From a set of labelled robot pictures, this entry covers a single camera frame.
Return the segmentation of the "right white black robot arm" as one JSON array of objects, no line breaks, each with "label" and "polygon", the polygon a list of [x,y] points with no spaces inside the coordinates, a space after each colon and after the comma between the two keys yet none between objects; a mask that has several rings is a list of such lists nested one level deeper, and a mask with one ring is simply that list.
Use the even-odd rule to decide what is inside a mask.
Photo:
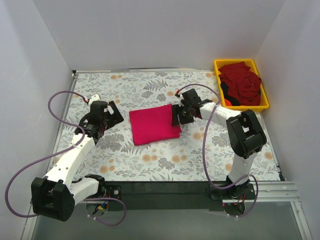
[{"label": "right white black robot arm", "polygon": [[267,143],[266,134],[252,110],[237,111],[221,106],[210,99],[202,100],[194,88],[185,92],[176,91],[179,103],[171,107],[172,126],[193,123],[196,118],[206,120],[205,130],[210,123],[227,129],[230,146],[234,153],[231,171],[222,186],[210,185],[219,191],[227,192],[237,199],[245,192],[250,182],[250,170],[257,154]]}]

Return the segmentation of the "magenta pink t-shirt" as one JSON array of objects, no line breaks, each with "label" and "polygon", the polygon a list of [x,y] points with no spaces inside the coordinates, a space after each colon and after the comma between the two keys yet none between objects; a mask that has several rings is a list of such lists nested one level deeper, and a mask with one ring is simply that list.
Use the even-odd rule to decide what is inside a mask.
[{"label": "magenta pink t-shirt", "polygon": [[172,126],[172,105],[132,110],[129,112],[133,143],[136,146],[177,139],[182,132]]}]

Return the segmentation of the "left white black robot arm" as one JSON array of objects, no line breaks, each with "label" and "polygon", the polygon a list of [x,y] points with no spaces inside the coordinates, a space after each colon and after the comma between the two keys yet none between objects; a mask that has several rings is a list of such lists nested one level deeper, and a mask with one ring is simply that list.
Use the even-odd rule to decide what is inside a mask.
[{"label": "left white black robot arm", "polygon": [[124,118],[114,101],[90,100],[88,105],[89,113],[80,119],[69,145],[71,149],[44,177],[36,177],[31,183],[32,208],[38,215],[65,222],[78,203],[89,197],[101,200],[106,196],[104,177],[87,174],[77,182],[73,179],[105,131]]}]

